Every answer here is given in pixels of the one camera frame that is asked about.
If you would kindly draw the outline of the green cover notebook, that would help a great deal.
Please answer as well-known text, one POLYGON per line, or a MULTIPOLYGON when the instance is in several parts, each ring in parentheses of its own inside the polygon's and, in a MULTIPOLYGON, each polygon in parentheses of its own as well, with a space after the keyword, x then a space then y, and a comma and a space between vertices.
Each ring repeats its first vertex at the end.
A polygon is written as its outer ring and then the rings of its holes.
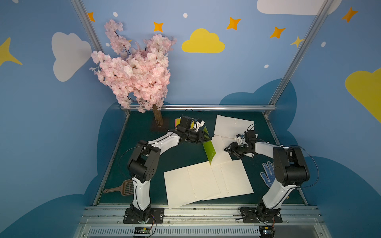
POLYGON ((203 147, 211 166, 223 164, 232 161, 221 136, 213 136, 211 141, 203 143, 203 147))

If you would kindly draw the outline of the yellow cover notebook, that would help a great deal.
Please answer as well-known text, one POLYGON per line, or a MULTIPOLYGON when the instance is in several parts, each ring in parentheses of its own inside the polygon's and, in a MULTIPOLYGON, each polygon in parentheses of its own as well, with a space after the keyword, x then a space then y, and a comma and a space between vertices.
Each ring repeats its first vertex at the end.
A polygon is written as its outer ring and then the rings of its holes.
POLYGON ((181 118, 175 119, 175 127, 177 127, 181 123, 181 118))

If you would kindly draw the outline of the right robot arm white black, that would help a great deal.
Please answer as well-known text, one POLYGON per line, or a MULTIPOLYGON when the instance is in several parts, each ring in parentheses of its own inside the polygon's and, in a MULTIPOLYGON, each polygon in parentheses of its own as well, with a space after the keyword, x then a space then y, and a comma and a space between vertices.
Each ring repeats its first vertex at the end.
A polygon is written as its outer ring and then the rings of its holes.
POLYGON ((275 181, 257 206, 258 217, 278 214, 289 194, 310 179, 308 166, 298 146, 283 147, 255 140, 242 145, 232 142, 224 151, 237 158, 260 154, 273 160, 275 181))

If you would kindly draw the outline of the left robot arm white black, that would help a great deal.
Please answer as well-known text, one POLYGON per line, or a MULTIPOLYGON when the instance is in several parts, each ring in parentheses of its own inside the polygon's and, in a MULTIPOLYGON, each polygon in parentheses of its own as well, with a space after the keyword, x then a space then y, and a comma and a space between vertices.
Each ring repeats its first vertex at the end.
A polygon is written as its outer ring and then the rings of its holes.
POLYGON ((151 215, 150 181, 157 172, 161 154, 182 142, 200 144, 209 141, 212 141, 212 137, 205 131, 179 127, 168 131, 158 139, 139 141, 127 164, 134 185, 134 199, 130 208, 126 210, 128 222, 146 223, 153 217, 151 215))

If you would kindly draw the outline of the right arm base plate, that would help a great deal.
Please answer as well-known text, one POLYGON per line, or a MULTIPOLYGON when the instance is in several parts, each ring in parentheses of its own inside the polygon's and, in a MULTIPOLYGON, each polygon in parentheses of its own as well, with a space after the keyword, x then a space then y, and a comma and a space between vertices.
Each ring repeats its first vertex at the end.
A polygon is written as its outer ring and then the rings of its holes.
POLYGON ((280 208, 278 209, 268 209, 265 207, 241 207, 239 208, 241 217, 245 224, 254 223, 266 223, 266 224, 278 224, 283 223, 280 208))

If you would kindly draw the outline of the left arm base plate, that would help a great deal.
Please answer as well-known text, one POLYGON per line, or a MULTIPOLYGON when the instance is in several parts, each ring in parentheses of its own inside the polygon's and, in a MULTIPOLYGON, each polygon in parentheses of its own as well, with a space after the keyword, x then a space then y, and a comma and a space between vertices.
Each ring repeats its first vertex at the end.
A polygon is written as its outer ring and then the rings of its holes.
POLYGON ((124 224, 162 224, 164 219, 164 208, 150 208, 142 211, 135 207, 126 209, 123 223, 124 224))

